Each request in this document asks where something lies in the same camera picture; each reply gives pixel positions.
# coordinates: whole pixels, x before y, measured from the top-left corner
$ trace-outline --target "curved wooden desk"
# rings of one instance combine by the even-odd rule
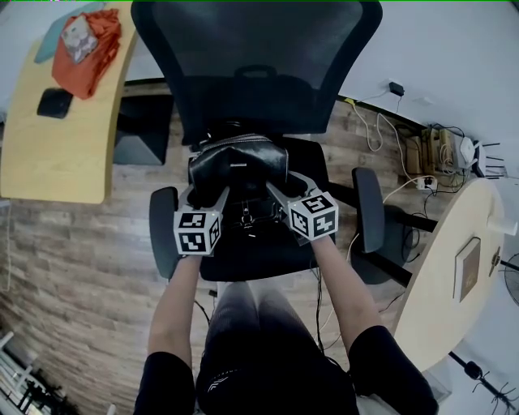
[[[54,60],[34,63],[41,41],[32,45],[7,114],[0,194],[4,198],[101,203],[109,195],[115,129],[122,86],[135,44],[131,2],[115,2],[122,36],[119,50],[93,97],[74,98],[63,119],[40,117],[36,109]]]
[[[452,351],[481,312],[497,268],[493,255],[503,250],[504,235],[487,228],[489,215],[503,216],[497,189],[476,179],[461,189],[435,227],[420,256],[397,312],[393,330],[398,344],[420,371]],[[455,257],[472,238],[481,238],[478,282],[462,302],[453,300]]]

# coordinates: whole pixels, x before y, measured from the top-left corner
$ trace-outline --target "black wallet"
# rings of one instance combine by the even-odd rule
[[[72,94],[61,88],[47,88],[43,91],[37,114],[42,117],[64,118],[71,106]]]

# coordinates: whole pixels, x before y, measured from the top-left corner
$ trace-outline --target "orange cloth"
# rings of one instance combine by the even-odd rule
[[[67,52],[63,39],[59,37],[52,76],[63,89],[82,100],[94,94],[99,79],[117,54],[121,37],[118,12],[117,9],[110,9],[81,13],[97,38],[97,47],[77,65]],[[70,17],[65,28],[76,19]]]

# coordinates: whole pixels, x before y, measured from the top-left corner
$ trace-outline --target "wood-grain flooring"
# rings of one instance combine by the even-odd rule
[[[127,95],[161,93],[164,85],[128,87]],[[375,137],[375,113],[359,109]],[[374,169],[387,194],[401,183],[401,159],[391,128],[381,125],[384,147],[377,153],[367,148],[365,126],[349,104],[337,102],[328,131],[312,135],[322,144],[333,182],[351,185],[356,166]],[[55,384],[84,415],[104,414],[116,404],[118,414],[132,413],[139,387],[148,328],[165,288],[157,272],[148,231],[150,194],[163,186],[187,185],[188,149],[181,146],[182,126],[175,112],[170,127],[166,164],[161,167],[115,165],[111,196],[100,205],[12,200],[11,289],[0,293],[0,324],[13,330],[11,347],[22,359]],[[392,204],[407,212],[422,212],[425,194],[404,189]],[[438,217],[449,195],[430,198],[427,213]],[[345,253],[355,230],[355,211],[340,205],[337,245]],[[1,288],[6,287],[8,261],[6,214],[0,211]],[[427,235],[422,236],[422,244]],[[310,272],[278,277],[290,302],[315,334],[317,283]],[[196,298],[208,313],[213,283],[201,280]],[[371,287],[381,310],[402,288],[389,281]],[[391,327],[398,301],[382,317]],[[324,293],[321,324],[331,310]],[[195,308],[191,343],[196,371],[208,325]],[[323,330],[324,347],[337,339],[335,316]],[[347,367],[341,340],[326,352]]]

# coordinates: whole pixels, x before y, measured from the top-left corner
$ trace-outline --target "mesh chair backrest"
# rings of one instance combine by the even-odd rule
[[[339,88],[378,28],[378,2],[134,2],[174,94],[184,143],[222,122],[325,132]]]

